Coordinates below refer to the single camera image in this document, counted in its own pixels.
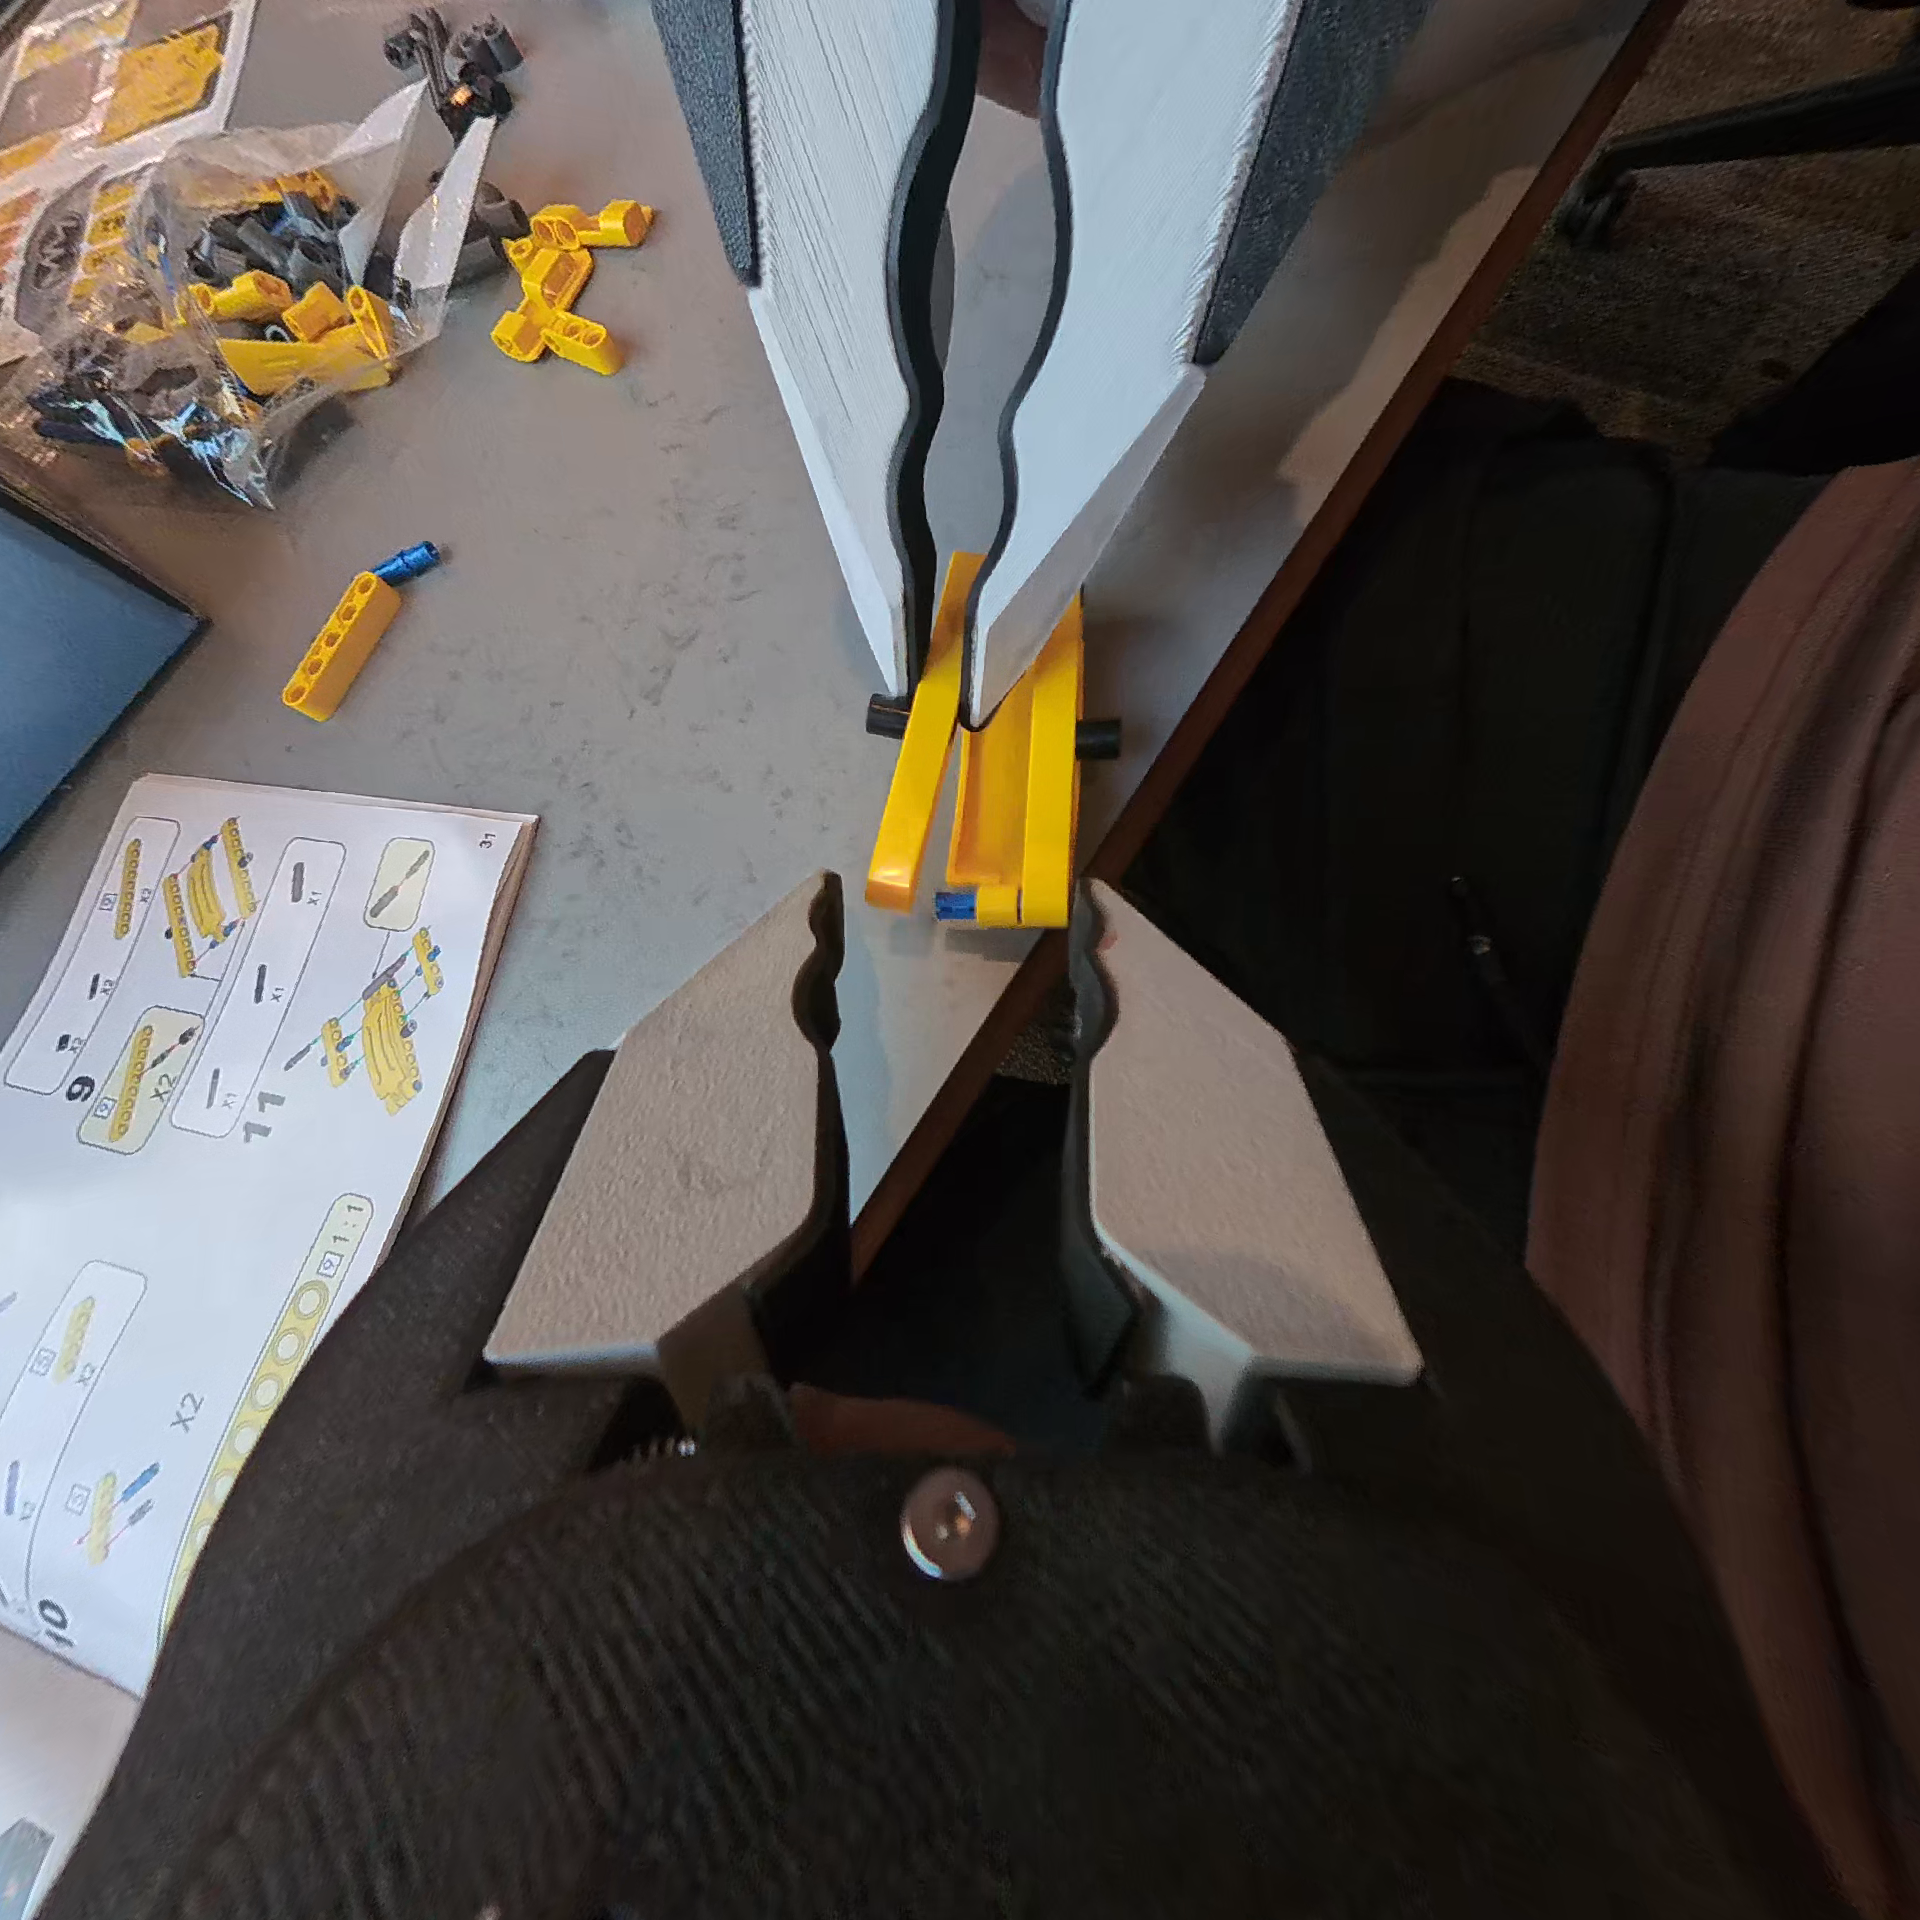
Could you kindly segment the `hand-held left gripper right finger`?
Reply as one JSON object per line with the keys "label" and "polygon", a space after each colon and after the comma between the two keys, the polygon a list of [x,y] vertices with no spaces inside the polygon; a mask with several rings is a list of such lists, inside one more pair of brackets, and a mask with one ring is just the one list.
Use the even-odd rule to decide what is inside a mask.
{"label": "hand-held left gripper right finger", "polygon": [[1063,1151],[1075,1366],[1189,1380],[1243,1420],[1277,1380],[1413,1386],[1424,1358],[1293,1044],[1112,886],[1071,923]]}

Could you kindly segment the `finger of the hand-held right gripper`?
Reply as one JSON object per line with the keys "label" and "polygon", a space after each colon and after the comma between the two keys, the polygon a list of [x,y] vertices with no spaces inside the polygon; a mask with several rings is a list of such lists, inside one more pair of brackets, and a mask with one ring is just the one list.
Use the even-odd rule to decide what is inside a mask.
{"label": "finger of the hand-held right gripper", "polygon": [[738,10],[758,270],[751,307],[893,698],[938,603],[926,465],[944,410],[939,235],[970,128],[978,6]]}
{"label": "finger of the hand-held right gripper", "polygon": [[967,612],[982,730],[1083,590],[1205,386],[1198,335],[1304,6],[1063,6],[1040,128],[1066,230],[1001,426],[1006,512]]}

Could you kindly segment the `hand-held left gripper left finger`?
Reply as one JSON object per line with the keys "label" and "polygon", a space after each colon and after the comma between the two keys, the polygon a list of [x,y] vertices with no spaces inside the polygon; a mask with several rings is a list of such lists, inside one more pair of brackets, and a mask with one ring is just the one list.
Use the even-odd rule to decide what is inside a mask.
{"label": "hand-held left gripper left finger", "polygon": [[783,1376],[851,1288],[845,882],[805,878],[614,1055],[486,1346],[528,1376]]}

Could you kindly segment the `long yellow nine-hole beam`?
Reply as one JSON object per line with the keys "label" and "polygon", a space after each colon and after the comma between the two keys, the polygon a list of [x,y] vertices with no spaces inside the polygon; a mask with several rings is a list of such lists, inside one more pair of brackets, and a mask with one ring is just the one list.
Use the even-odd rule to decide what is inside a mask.
{"label": "long yellow nine-hole beam", "polygon": [[1087,599],[1078,593],[1027,667],[1021,926],[1066,928],[1081,806],[1079,728],[1087,704]]}

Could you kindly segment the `yellow beam black pin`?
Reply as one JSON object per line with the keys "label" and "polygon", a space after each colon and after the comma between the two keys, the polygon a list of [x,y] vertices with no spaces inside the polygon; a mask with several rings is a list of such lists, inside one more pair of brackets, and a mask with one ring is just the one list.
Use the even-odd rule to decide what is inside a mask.
{"label": "yellow beam black pin", "polygon": [[984,556],[970,551],[949,558],[913,696],[875,696],[867,711],[867,732],[899,746],[867,878],[867,903],[894,915],[910,915],[922,887],[922,862],[959,730],[967,607],[982,564]]}

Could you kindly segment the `grey desk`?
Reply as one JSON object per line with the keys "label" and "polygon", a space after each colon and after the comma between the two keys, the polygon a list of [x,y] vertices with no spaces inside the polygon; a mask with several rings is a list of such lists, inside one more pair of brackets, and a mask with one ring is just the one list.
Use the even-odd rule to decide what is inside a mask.
{"label": "grey desk", "polygon": [[[857,900],[893,753],[875,683],[749,300],[646,8],[536,8],[514,182],[638,185],[658,238],[614,254],[597,308],[635,327],[617,378],[521,371],[479,314],[321,452],[294,516],[130,508],[136,545],[211,628],[6,867],[6,1042],[46,979],[143,778],[286,787],[538,817],[427,1177],[450,1186],[577,1055],[698,975],[817,868],[848,889],[838,1083],[853,1207],[952,1082],[1024,959]],[[409,545],[443,562],[328,723],[282,704],[352,577]],[[177,1852],[162,1762],[94,1806],[139,1699],[6,1630],[8,1863],[42,1855],[26,1915],[64,1889],[99,1915],[79,1835],[149,1867]]]}

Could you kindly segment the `yellow L-shaped piece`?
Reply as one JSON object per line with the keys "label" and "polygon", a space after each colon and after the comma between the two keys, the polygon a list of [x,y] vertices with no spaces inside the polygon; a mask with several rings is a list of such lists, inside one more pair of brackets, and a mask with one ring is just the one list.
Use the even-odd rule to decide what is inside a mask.
{"label": "yellow L-shaped piece", "polygon": [[534,367],[549,347],[549,332],[573,314],[592,274],[589,248],[549,248],[534,238],[504,243],[520,278],[520,300],[491,327],[491,346],[520,367]]}

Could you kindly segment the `loose black connector parts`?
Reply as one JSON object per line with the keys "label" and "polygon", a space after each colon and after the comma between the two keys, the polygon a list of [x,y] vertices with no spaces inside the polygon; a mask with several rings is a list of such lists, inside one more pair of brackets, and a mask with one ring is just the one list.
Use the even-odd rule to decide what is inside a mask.
{"label": "loose black connector parts", "polygon": [[443,131],[455,139],[473,122],[513,113],[507,79],[521,70],[525,50],[497,14],[454,31],[437,8],[419,8],[386,32],[383,55],[397,71],[426,82]]}

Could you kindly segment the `black mesh chair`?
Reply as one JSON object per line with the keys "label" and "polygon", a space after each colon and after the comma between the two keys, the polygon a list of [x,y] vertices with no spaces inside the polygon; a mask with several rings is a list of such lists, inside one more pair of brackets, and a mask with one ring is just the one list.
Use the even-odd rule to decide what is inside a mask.
{"label": "black mesh chair", "polygon": [[1553,234],[1571,250],[1608,250],[1645,175],[1915,147],[1919,31],[1912,31],[1901,57],[1879,71],[1610,137],[1555,211]]}

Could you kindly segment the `open white instruction manual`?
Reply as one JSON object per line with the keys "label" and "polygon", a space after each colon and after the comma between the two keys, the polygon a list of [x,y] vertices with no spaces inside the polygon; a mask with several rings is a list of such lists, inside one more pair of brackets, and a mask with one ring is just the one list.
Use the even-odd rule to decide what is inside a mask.
{"label": "open white instruction manual", "polygon": [[6,1042],[6,1630],[130,1697],[457,1087],[538,817],[134,782]]}

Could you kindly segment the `short yellow beam blue pin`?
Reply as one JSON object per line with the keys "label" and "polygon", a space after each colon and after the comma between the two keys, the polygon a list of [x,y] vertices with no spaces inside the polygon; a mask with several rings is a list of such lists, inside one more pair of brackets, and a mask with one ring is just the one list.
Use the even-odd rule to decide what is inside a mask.
{"label": "short yellow beam blue pin", "polygon": [[400,590],[442,562],[437,545],[419,542],[357,572],[286,681],[283,710],[319,724],[335,719],[400,612]]}

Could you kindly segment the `plastic bag of yellow parts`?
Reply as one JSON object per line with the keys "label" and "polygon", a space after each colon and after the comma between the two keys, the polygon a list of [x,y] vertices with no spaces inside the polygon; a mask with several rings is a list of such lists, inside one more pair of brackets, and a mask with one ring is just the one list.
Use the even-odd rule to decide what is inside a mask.
{"label": "plastic bag of yellow parts", "polygon": [[423,118],[415,82],[352,127],[227,131],[143,170],[6,374],[6,478],[273,508],[314,428],[442,337],[483,235],[487,114],[399,212]]}

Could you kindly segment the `sticker sheet in plastic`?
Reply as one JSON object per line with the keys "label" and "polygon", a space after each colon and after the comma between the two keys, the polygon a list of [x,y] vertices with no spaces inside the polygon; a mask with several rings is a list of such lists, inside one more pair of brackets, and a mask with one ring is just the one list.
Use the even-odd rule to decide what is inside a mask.
{"label": "sticker sheet in plastic", "polygon": [[6,188],[229,127],[254,2],[6,6]]}

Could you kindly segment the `blue kit box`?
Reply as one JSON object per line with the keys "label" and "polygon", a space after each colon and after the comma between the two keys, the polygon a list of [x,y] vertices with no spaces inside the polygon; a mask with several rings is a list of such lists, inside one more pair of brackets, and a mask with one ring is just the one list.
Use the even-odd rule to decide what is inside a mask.
{"label": "blue kit box", "polygon": [[3,851],[206,627],[134,562],[3,489]]}

